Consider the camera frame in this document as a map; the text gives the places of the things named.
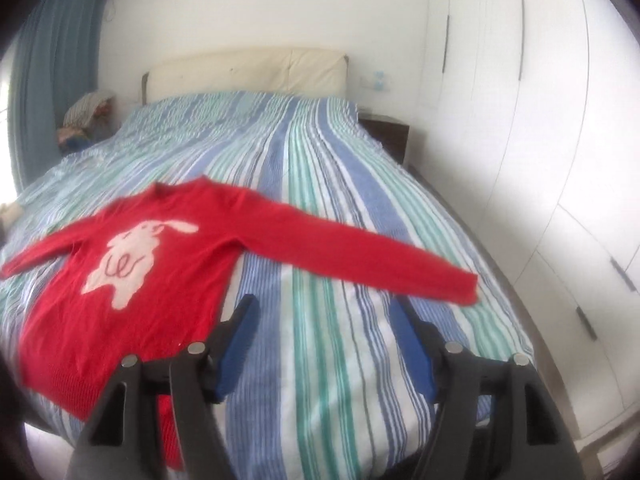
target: curtain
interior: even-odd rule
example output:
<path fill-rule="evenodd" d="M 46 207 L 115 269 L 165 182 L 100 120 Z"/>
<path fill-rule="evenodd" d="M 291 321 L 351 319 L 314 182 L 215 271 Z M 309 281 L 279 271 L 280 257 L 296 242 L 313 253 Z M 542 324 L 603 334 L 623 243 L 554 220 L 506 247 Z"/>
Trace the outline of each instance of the curtain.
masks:
<path fill-rule="evenodd" d="M 56 129 L 97 88 L 103 9 L 104 0 L 42 0 L 18 33 L 7 117 L 18 192 L 60 161 Z"/>

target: red sweater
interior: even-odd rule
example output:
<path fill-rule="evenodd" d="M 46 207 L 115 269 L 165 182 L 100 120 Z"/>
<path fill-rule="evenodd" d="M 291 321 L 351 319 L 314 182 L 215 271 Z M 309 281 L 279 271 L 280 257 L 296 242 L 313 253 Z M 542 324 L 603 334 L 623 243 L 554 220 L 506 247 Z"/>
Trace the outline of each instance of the red sweater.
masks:
<path fill-rule="evenodd" d="M 22 330 L 23 383 L 86 420 L 124 355 L 169 357 L 207 337 L 244 250 L 398 294 L 476 302 L 476 275 L 415 247 L 205 178 L 153 184 L 0 271 L 7 278 L 70 255 Z M 170 400 L 161 399 L 159 411 L 168 463 L 179 466 Z"/>

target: striped bedspread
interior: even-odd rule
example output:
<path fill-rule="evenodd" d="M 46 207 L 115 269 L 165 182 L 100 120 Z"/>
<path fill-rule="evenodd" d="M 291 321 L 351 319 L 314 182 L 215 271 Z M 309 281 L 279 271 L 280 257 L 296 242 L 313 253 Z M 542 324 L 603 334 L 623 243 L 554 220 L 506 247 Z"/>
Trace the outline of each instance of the striped bedspread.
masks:
<path fill-rule="evenodd" d="M 355 105 L 338 98 L 220 92 L 143 107 L 113 139 L 63 159 L 20 196 L 26 214 L 10 232 L 0 264 L 117 197 L 202 174 L 415 244 L 478 273 L 476 306 L 413 298 L 416 310 L 447 340 L 476 354 L 532 355 L 473 244 L 358 125 Z M 0 344 L 14 372 L 24 319 L 62 264 L 59 258 L 0 282 Z M 215 408 L 239 478 L 370 478 L 425 444 L 434 408 L 415 392 L 399 356 L 387 292 L 247 253 L 223 317 L 248 292 L 262 309 L 257 337 L 238 387 Z M 73 443 L 81 423 L 29 395 Z M 481 402 L 479 416 L 487 413 Z"/>

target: metal screw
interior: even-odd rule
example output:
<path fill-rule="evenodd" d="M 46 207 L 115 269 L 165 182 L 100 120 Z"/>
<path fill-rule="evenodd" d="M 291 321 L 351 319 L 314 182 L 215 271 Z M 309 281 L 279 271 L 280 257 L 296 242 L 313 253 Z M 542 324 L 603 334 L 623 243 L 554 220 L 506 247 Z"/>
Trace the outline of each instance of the metal screw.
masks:
<path fill-rule="evenodd" d="M 444 348 L 450 354 L 459 354 L 465 348 L 457 341 L 449 341 L 444 345 Z"/>
<path fill-rule="evenodd" d="M 187 346 L 187 352 L 191 355 L 202 354 L 205 351 L 206 346 L 202 341 L 196 341 L 195 343 L 191 343 Z"/>
<path fill-rule="evenodd" d="M 513 362 L 518 366 L 527 366 L 529 364 L 529 358 L 524 354 L 514 354 Z"/>
<path fill-rule="evenodd" d="M 125 368 L 131 368 L 137 362 L 138 362 L 138 358 L 133 354 L 129 354 L 122 358 L 122 361 L 120 362 L 120 364 Z"/>

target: cream upholstered headboard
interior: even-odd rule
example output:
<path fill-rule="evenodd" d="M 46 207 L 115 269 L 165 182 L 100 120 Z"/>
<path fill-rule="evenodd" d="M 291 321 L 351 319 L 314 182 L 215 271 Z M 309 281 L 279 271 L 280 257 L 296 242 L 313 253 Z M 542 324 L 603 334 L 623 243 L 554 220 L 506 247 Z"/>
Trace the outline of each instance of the cream upholstered headboard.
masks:
<path fill-rule="evenodd" d="M 348 59 L 322 48 L 243 48 L 162 63 L 142 78 L 143 103 L 233 90 L 345 97 Z"/>

